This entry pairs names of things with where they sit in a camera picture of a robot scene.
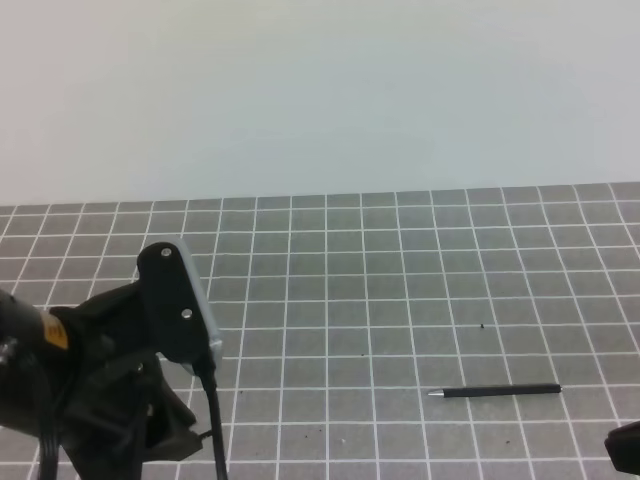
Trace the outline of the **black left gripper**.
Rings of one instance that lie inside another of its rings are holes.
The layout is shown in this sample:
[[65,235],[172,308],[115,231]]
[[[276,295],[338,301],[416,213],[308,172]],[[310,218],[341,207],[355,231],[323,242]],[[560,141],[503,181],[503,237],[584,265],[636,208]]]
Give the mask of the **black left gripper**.
[[50,312],[69,339],[56,419],[80,478],[139,479],[147,462],[201,450],[195,415],[165,380],[137,284]]

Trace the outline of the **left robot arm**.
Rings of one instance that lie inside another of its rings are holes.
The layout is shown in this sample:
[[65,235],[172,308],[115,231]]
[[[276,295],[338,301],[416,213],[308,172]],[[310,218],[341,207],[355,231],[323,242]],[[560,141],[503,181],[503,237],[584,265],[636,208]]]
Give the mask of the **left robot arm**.
[[139,479],[202,448],[168,385],[137,284],[43,311],[1,294],[1,424],[35,437],[38,476],[61,453],[82,479]]

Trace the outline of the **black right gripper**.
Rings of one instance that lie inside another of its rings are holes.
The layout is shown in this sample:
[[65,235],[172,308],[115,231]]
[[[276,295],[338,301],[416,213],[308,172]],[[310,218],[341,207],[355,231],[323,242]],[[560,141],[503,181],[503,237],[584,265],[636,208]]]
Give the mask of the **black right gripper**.
[[610,431],[604,441],[613,467],[622,473],[640,473],[640,422]]

